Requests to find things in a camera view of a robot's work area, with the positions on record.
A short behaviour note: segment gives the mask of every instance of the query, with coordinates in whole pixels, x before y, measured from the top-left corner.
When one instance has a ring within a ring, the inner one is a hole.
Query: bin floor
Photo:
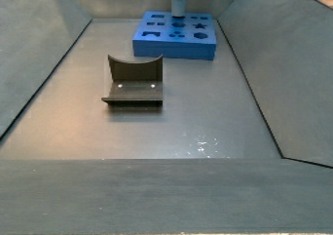
[[[164,60],[164,105],[112,108],[106,56],[134,58],[138,20],[94,20],[0,144],[1,159],[280,159],[216,23],[214,61]]]

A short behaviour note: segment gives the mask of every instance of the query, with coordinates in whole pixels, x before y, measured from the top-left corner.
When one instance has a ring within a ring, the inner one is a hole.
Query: blue foam block
[[[136,57],[214,58],[216,35],[210,14],[172,18],[168,12],[145,12],[133,37]]]

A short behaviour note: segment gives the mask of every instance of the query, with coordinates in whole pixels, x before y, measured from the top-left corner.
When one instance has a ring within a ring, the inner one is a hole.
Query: curved black bracket
[[[112,103],[162,103],[162,57],[149,62],[126,62],[108,56],[112,75]]]

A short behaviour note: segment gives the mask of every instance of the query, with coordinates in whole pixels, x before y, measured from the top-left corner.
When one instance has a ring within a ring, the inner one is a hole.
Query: star-shaped hole
[[[193,24],[193,26],[194,26],[194,28],[202,28],[202,29],[206,28],[206,25],[204,25],[202,23]]]

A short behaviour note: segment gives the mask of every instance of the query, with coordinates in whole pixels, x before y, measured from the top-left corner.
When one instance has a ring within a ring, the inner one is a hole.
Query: metal pole
[[[182,18],[185,16],[186,0],[172,0],[172,16]]]

